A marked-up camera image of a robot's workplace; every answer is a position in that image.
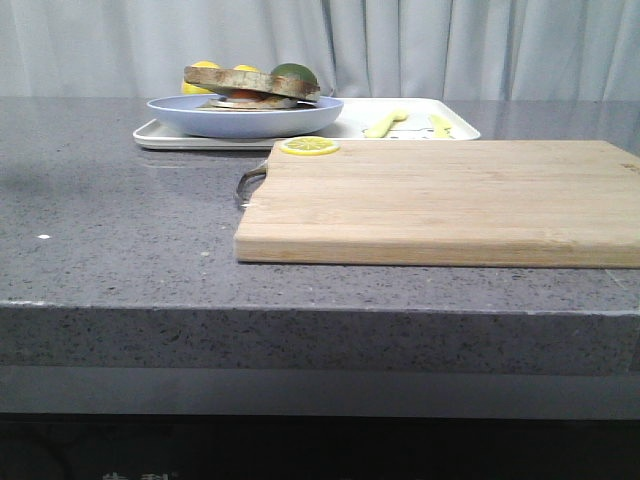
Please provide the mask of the yellow plastic knife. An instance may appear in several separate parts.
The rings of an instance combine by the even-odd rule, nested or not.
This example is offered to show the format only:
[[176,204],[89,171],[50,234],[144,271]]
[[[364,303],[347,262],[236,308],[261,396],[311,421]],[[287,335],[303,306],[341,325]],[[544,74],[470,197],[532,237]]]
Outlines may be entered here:
[[452,138],[452,125],[444,117],[436,114],[429,116],[431,126],[433,129],[433,137],[439,139],[451,139]]

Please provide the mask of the cream bear tray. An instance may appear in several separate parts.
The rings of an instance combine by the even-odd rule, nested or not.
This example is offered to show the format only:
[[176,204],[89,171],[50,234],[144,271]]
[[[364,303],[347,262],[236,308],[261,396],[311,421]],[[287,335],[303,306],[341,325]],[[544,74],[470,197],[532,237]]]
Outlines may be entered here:
[[[396,109],[406,110],[408,118],[395,123],[387,139],[426,140],[433,139],[429,116],[440,115],[452,125],[454,140],[475,140],[481,137],[444,103],[427,98],[336,98],[344,102],[338,118],[331,125],[303,135],[316,135],[333,139],[364,139],[363,131]],[[155,150],[269,150],[283,138],[223,139],[192,136],[181,133],[156,118],[134,131],[135,142],[147,149]]]

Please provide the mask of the left yellow lemon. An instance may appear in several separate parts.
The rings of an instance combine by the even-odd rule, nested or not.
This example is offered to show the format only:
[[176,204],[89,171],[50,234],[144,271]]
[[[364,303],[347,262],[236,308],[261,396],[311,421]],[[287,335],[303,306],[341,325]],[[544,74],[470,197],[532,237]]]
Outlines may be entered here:
[[[201,60],[192,64],[192,67],[202,67],[202,68],[211,68],[218,69],[219,65],[215,62],[209,60]],[[210,94],[211,90],[198,87],[194,84],[187,83],[185,80],[182,80],[181,83],[181,93],[182,94]]]

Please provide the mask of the yellow plastic fork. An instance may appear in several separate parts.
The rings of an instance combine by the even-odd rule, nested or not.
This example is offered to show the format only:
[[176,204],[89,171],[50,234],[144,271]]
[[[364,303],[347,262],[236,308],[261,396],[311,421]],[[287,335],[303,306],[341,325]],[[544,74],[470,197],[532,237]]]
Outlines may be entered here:
[[397,123],[405,121],[408,118],[408,112],[402,109],[396,109],[378,120],[374,125],[363,131],[365,138],[384,138],[391,127]]

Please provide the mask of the bread slice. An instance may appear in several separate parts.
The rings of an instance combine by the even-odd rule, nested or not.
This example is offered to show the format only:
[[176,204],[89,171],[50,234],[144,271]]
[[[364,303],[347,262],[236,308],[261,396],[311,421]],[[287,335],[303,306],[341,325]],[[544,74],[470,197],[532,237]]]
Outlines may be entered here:
[[212,97],[199,109],[227,109],[227,110],[291,110],[291,109],[311,109],[316,105],[293,98],[270,96],[262,99]]
[[317,84],[270,73],[186,66],[184,81],[210,91],[227,94],[233,90],[252,90],[298,100],[320,99]]

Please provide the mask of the right yellow lemon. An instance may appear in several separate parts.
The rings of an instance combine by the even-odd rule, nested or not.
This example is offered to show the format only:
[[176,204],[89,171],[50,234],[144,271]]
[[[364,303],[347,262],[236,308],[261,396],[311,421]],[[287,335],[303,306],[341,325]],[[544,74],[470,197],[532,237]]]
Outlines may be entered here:
[[244,71],[244,72],[257,72],[260,73],[261,70],[257,67],[251,65],[240,64],[233,67],[235,71]]

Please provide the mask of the wooden cutting board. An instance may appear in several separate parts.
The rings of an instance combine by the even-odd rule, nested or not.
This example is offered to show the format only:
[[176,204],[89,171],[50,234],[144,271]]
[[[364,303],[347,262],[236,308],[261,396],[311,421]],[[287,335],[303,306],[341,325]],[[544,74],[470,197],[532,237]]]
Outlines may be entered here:
[[234,250],[245,262],[635,268],[639,160],[605,141],[275,147]]

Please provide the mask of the white curtain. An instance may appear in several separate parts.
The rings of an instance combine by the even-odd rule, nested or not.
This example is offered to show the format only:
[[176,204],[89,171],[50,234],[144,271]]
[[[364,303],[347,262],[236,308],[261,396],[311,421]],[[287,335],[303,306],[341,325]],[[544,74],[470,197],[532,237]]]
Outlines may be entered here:
[[639,97],[635,1],[5,1],[5,96],[157,97],[209,60],[336,96]]

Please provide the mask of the lemon slice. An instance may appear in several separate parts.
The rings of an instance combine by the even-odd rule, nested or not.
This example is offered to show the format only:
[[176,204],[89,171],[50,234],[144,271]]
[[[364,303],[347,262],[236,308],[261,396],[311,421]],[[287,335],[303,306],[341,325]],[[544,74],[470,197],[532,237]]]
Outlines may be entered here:
[[299,136],[281,141],[279,149],[292,155],[319,156],[337,152],[340,145],[335,140],[321,136]]

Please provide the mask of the green lime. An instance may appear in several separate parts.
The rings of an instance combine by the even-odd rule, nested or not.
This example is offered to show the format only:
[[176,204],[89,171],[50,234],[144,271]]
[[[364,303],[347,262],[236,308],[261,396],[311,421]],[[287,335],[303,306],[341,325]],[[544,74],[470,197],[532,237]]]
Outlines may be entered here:
[[298,63],[279,64],[270,72],[270,74],[273,76],[302,81],[316,86],[319,85],[316,75],[307,66]]

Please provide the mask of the light blue round plate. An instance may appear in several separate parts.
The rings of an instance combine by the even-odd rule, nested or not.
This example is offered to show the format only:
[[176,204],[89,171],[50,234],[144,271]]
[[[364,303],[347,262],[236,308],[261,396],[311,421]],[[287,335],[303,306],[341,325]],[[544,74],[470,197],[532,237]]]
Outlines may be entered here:
[[281,138],[319,131],[336,121],[344,102],[322,96],[306,108],[284,110],[204,109],[215,94],[179,95],[147,103],[155,118],[184,134],[223,139]]

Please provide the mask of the yellow lemon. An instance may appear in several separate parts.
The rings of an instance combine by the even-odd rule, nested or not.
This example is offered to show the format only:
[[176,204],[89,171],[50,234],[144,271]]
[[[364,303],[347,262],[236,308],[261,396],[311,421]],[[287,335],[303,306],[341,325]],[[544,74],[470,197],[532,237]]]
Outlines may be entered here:
[[257,67],[251,65],[240,64],[233,67],[235,71],[244,71],[244,72],[257,72],[260,73],[261,70]]
[[[192,67],[202,67],[202,68],[211,68],[218,69],[219,65],[215,62],[209,60],[201,60],[192,64]],[[185,80],[182,80],[181,83],[181,93],[182,94],[210,94],[211,90],[198,87],[194,84],[187,83]]]

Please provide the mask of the fried egg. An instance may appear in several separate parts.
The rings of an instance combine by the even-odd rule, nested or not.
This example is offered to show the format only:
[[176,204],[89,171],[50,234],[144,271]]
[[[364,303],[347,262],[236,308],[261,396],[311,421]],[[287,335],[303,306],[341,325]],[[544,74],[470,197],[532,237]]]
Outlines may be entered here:
[[232,90],[227,96],[227,100],[229,102],[234,103],[256,103],[263,102],[270,97],[269,94],[253,91],[253,90],[243,90],[236,89]]

